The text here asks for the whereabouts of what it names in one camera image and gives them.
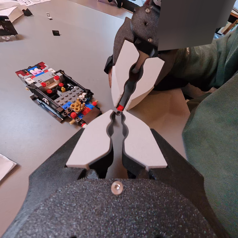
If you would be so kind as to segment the black lego car model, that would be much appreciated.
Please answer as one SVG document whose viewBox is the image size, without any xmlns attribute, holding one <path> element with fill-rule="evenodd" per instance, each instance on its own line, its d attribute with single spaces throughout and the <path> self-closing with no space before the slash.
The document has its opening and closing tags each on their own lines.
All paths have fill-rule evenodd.
<svg viewBox="0 0 238 238">
<path fill-rule="evenodd" d="M 84 128 L 102 115 L 94 93 L 63 70 L 55 71 L 42 61 L 15 73 L 26 89 L 31 91 L 30 98 L 34 103 L 59 122 L 69 118 L 71 125 Z"/>
</svg>

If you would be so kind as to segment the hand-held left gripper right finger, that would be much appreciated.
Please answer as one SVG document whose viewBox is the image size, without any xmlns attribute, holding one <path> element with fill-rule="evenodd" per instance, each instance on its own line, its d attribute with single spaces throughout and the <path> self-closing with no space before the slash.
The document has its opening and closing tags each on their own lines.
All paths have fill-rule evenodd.
<svg viewBox="0 0 238 238">
<path fill-rule="evenodd" d="M 166 168 L 167 162 L 147 124 L 127 111 L 121 114 L 123 126 L 122 163 L 138 175 L 142 169 Z"/>
</svg>

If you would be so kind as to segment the person's right forearm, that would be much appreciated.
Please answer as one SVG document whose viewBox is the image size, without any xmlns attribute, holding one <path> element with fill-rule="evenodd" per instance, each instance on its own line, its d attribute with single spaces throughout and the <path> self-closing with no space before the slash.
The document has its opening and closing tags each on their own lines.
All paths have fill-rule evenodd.
<svg viewBox="0 0 238 238">
<path fill-rule="evenodd" d="M 202 91 L 238 83 L 238 29 L 211 44 L 179 49 L 170 74 Z"/>
</svg>

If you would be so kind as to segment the white numbered paper bag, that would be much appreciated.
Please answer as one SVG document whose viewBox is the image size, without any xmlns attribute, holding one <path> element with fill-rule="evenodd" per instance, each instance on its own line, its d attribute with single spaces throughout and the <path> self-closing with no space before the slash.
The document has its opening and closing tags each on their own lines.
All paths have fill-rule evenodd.
<svg viewBox="0 0 238 238">
<path fill-rule="evenodd" d="M 0 180 L 2 180 L 17 163 L 0 154 Z"/>
</svg>

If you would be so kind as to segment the black printed lego plate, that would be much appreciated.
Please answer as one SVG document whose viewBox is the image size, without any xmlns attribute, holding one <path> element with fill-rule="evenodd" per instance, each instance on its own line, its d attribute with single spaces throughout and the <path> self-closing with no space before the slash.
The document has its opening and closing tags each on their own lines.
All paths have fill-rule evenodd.
<svg viewBox="0 0 238 238">
<path fill-rule="evenodd" d="M 0 16 L 0 41 L 13 41 L 16 39 L 17 31 L 8 16 Z"/>
</svg>

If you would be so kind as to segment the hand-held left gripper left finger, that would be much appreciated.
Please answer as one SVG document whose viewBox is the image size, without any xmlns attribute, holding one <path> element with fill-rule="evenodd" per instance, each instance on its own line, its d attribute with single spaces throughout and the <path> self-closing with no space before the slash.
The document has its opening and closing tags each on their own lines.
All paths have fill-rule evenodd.
<svg viewBox="0 0 238 238">
<path fill-rule="evenodd" d="M 90 122 L 83 130 L 66 166 L 107 173 L 114 159 L 111 138 L 114 133 L 113 122 L 113 110 L 107 111 Z"/>
</svg>

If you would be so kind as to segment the person's right hand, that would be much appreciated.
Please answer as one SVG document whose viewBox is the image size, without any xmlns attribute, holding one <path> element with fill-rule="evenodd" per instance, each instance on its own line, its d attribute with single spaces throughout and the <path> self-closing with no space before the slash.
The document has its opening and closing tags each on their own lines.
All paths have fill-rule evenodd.
<svg viewBox="0 0 238 238">
<path fill-rule="evenodd" d="M 186 48 L 160 51 L 158 56 L 164 61 L 162 70 L 154 86 L 155 91 L 167 91 L 185 87 L 188 82 L 177 74 L 181 70 L 178 66 L 182 62 L 181 57 L 186 52 Z"/>
</svg>

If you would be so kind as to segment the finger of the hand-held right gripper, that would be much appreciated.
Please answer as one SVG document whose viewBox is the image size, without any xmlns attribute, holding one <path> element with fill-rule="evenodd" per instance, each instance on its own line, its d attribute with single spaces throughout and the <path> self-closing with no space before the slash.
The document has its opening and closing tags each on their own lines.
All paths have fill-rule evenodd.
<svg viewBox="0 0 238 238">
<path fill-rule="evenodd" d="M 163 65 L 164 61 L 158 57 L 145 60 L 141 79 L 136 83 L 135 90 L 125 106 L 126 110 L 135 107 L 152 91 Z"/>
<path fill-rule="evenodd" d="M 116 107 L 124 93 L 131 67 L 138 61 L 139 52 L 132 42 L 124 40 L 120 54 L 112 67 L 111 95 Z"/>
</svg>

